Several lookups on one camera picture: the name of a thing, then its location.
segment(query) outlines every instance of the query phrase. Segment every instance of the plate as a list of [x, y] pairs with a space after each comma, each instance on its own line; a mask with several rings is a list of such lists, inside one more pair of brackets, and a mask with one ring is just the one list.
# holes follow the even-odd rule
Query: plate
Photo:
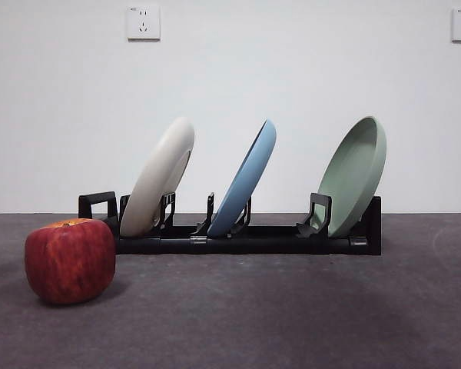
[[121, 219], [122, 237], [140, 237], [160, 217], [164, 194], [176, 191], [190, 160], [194, 129], [187, 118], [178, 118], [158, 142], [138, 178]]
[[[328, 165], [318, 193], [331, 196], [328, 235], [348, 235], [369, 206], [386, 161], [386, 135], [373, 117], [359, 121], [342, 140]], [[316, 206], [311, 225], [323, 222], [324, 208]]]
[[232, 228], [267, 167], [276, 140], [275, 126], [271, 121], [266, 120], [230, 184], [211, 226], [208, 228], [208, 237], [225, 236]]

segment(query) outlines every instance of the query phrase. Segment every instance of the gray carpet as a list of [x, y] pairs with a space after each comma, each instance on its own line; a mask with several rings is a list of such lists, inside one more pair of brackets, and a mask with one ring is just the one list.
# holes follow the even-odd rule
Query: gray carpet
[[118, 256], [56, 308], [22, 258], [62, 218], [0, 215], [0, 368], [461, 368], [461, 214], [384, 215], [381, 257]]

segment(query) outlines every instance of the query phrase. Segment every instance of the dish rack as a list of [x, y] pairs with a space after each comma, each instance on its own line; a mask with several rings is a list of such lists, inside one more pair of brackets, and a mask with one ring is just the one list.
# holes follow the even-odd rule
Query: dish rack
[[[331, 210], [330, 196], [310, 195], [309, 214], [295, 225], [252, 225], [251, 199], [232, 229], [220, 238], [209, 238], [207, 230], [214, 213], [214, 193], [207, 198], [207, 214], [196, 225], [175, 225], [176, 194], [162, 196], [160, 219], [144, 236], [120, 236], [120, 223], [130, 195], [120, 198], [118, 217], [114, 192], [81, 195], [78, 217], [92, 218], [92, 205], [107, 202], [106, 223], [116, 240], [117, 254], [354, 254], [381, 255], [381, 198], [374, 196], [360, 220], [341, 238], [328, 237]], [[324, 220], [312, 227], [310, 220], [316, 206], [324, 207]]]

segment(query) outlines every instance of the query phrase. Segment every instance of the apple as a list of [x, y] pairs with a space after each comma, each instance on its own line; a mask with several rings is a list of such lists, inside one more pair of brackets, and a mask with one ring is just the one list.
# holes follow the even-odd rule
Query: apple
[[75, 304], [95, 298], [113, 280], [114, 237], [103, 221], [59, 221], [27, 237], [24, 261], [29, 285], [41, 299]]

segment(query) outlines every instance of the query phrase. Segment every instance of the green plate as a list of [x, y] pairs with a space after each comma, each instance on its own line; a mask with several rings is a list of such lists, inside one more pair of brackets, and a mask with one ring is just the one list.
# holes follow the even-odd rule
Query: green plate
[[[328, 235], [348, 235], [367, 209], [383, 173], [386, 135], [375, 118], [359, 121], [348, 132], [324, 173], [318, 193], [331, 196]], [[323, 222], [324, 208], [316, 206], [311, 225]]]

